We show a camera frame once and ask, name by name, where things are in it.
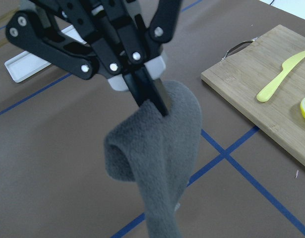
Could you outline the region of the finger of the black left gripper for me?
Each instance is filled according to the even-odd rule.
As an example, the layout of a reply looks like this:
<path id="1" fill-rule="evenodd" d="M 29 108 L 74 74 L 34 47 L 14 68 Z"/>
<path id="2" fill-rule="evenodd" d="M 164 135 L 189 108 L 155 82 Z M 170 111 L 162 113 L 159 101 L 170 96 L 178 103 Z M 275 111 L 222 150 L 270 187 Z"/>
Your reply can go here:
<path id="1" fill-rule="evenodd" d="M 153 80 L 145 67 L 136 71 L 144 71 L 149 79 L 149 100 L 154 104 L 162 116 L 167 116 L 170 112 L 172 101 L 160 79 Z"/>

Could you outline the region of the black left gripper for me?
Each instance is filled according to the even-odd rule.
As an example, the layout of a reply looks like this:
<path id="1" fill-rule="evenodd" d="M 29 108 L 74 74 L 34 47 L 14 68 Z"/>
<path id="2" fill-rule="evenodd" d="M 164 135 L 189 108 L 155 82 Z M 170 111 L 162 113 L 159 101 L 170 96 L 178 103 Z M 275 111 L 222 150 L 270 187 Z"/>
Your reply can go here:
<path id="1" fill-rule="evenodd" d="M 104 76 L 136 104 L 166 68 L 162 45 L 174 35 L 182 2 L 161 0 L 148 26 L 136 0 L 23 0 L 5 29 L 13 45 L 88 80 Z"/>

